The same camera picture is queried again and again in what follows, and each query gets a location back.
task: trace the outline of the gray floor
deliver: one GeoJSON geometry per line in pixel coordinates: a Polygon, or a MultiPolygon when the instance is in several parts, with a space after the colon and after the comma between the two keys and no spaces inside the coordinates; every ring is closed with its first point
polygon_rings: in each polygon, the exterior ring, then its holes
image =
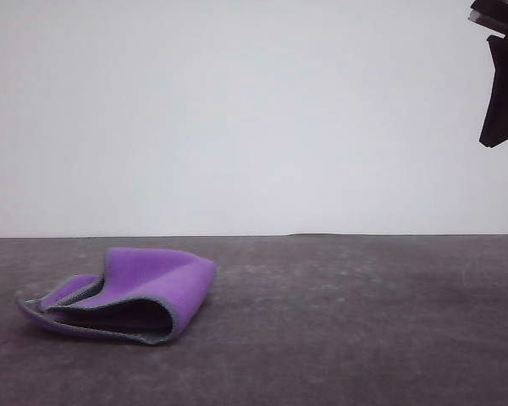
{"type": "Polygon", "coordinates": [[[0,239],[0,405],[508,405],[508,236],[0,239]],[[37,296],[112,246],[217,262],[162,347],[29,325],[37,296]]]}

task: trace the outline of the folded towel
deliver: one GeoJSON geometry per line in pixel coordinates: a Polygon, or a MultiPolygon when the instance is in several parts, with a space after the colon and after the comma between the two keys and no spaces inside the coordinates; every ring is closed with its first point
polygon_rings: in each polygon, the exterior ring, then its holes
{"type": "Polygon", "coordinates": [[[40,299],[16,303],[47,330],[160,344],[177,338],[206,298],[215,264],[175,250],[112,248],[98,275],[74,275],[40,299]]]}

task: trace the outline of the white backdrop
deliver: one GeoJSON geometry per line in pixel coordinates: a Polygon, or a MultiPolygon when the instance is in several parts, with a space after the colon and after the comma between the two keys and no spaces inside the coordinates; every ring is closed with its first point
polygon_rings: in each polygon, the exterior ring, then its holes
{"type": "Polygon", "coordinates": [[[0,0],[0,237],[508,233],[472,0],[0,0]]]}

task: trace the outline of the purple cloth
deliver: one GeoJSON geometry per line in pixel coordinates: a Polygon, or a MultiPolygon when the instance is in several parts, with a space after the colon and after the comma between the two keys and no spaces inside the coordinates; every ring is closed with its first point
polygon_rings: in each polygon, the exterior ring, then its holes
{"type": "Polygon", "coordinates": [[[100,277],[75,275],[40,299],[18,296],[16,303],[54,332],[160,344],[182,333],[215,274],[212,261],[186,252],[112,248],[100,277]]]}

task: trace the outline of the black object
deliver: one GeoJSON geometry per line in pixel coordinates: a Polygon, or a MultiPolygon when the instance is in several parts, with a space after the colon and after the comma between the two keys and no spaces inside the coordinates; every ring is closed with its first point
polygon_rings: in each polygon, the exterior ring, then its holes
{"type": "Polygon", "coordinates": [[[476,0],[470,20],[508,36],[508,0],[476,0]]]}
{"type": "Polygon", "coordinates": [[[495,73],[480,142],[494,147],[508,140],[508,0],[477,0],[471,7],[471,21],[506,35],[488,38],[495,73]]]}
{"type": "Polygon", "coordinates": [[[495,73],[480,142],[493,147],[508,140],[508,40],[490,36],[488,42],[495,73]]]}

